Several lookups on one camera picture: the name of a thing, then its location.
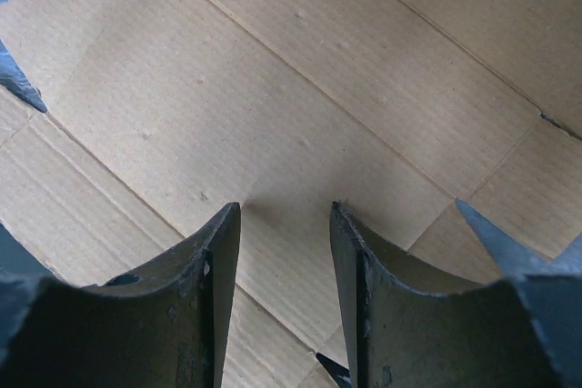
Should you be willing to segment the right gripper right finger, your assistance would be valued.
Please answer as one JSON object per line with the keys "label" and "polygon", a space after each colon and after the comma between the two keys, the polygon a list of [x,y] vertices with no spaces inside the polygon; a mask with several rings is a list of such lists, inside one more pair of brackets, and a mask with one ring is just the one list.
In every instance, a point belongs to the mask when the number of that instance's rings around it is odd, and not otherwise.
{"label": "right gripper right finger", "polygon": [[333,203],[329,235],[347,365],[341,387],[578,387],[581,243],[548,261],[463,200],[501,270],[479,284],[408,253]]}

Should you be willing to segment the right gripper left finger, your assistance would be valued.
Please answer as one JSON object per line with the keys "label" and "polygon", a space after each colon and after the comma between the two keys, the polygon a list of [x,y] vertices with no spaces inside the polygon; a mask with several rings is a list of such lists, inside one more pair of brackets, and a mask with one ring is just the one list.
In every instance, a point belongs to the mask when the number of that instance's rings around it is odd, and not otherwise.
{"label": "right gripper left finger", "polygon": [[111,279],[1,279],[4,387],[218,387],[241,231],[237,203]]}

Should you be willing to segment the brown cardboard box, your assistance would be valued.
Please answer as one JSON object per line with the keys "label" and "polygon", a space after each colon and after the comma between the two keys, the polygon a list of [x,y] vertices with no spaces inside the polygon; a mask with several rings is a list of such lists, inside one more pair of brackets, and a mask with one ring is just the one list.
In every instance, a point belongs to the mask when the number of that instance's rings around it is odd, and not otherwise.
{"label": "brown cardboard box", "polygon": [[48,108],[1,94],[1,221],[59,277],[241,204],[226,387],[331,385],[335,200],[478,282],[457,198],[546,257],[581,232],[581,0],[9,0],[1,38]]}

